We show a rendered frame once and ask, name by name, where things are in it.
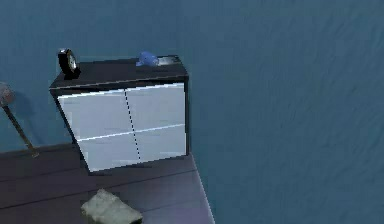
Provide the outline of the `blue telephone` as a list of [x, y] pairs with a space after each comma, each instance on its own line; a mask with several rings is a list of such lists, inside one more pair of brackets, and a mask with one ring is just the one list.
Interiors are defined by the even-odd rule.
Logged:
[[136, 62], [137, 66], [157, 66], [159, 59], [151, 52], [143, 51], [139, 54], [139, 59]]

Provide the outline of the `grey flat rectangular object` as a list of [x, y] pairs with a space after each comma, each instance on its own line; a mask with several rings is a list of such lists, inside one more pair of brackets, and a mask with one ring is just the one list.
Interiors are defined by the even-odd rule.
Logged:
[[164, 56], [158, 58], [158, 65], [159, 66], [167, 66], [167, 65], [173, 65], [173, 64], [180, 64], [181, 60], [178, 56]]

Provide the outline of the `black chest of white drawers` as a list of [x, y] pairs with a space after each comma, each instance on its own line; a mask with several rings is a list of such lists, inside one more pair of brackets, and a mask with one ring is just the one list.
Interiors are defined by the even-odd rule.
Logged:
[[49, 91], [90, 173], [189, 154], [188, 72], [137, 58], [82, 62]]

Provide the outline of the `grey cloth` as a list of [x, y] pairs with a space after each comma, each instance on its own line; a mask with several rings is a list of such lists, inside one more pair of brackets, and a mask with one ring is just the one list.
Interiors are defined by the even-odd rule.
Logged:
[[143, 215], [116, 195], [99, 189], [81, 206], [90, 224], [142, 224]]

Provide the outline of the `black round alarm clock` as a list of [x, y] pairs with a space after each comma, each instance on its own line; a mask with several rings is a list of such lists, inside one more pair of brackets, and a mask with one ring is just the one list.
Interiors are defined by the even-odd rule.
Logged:
[[61, 49], [58, 52], [58, 61], [65, 80], [77, 79], [80, 76], [80, 68], [71, 49]]

